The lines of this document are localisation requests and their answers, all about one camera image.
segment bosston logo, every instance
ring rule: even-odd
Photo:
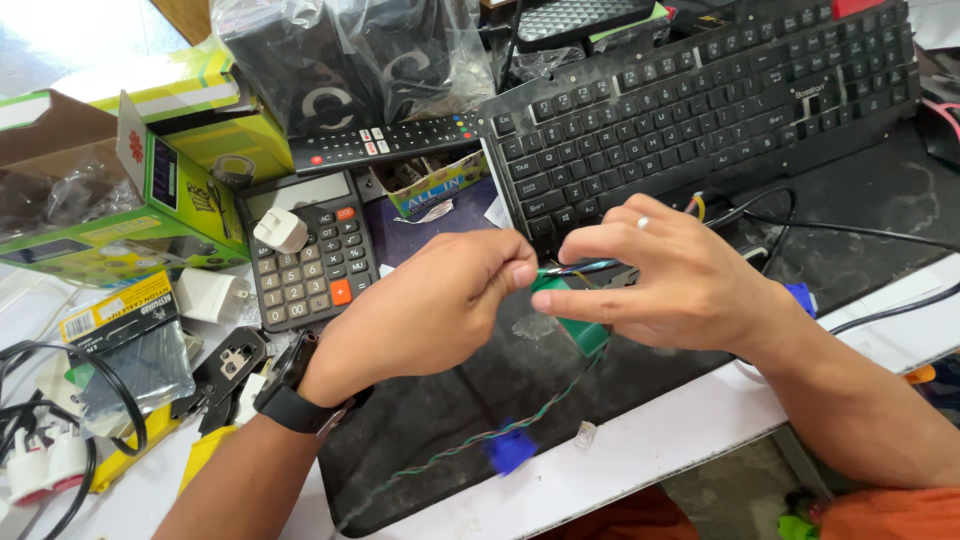
[[[816,86],[812,86],[812,87],[810,87],[810,88],[807,88],[806,90],[804,90],[804,91],[802,91],[802,92],[794,91],[794,92],[793,92],[793,95],[794,95],[794,97],[796,97],[797,99],[804,99],[804,98],[807,97],[807,96],[812,96],[813,94],[818,94],[818,93],[824,91],[824,88],[826,88],[826,87],[827,87],[827,83],[822,83],[822,84],[819,84],[819,85],[816,85]]]

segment spacebar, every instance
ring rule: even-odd
[[[636,182],[608,191],[598,198],[600,211],[606,212],[613,207],[619,207],[635,193],[646,193],[656,197],[671,189],[683,187],[706,178],[713,171],[713,165],[707,158],[697,158],[676,167],[659,172],[651,177],[641,178]]]

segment black watch strap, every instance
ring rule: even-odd
[[[323,437],[343,420],[354,403],[350,398],[336,407],[324,408],[310,403],[290,386],[281,385],[259,412],[288,430]]]

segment smartwatch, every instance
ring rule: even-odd
[[[303,332],[276,362],[268,376],[267,386],[253,402],[253,408],[288,430],[313,433],[318,438],[343,424],[373,393],[369,387],[343,403],[331,407],[314,405],[297,393],[306,366],[317,350],[317,336]]]

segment orange plus button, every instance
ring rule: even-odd
[[[346,207],[345,209],[339,209],[337,210],[337,220],[343,221],[345,219],[350,219],[351,217],[356,215],[356,213],[357,212],[353,211],[353,209],[350,207]]]
[[[349,304],[353,297],[350,296],[350,282],[339,280],[330,284],[330,297],[333,298],[334,306]]]

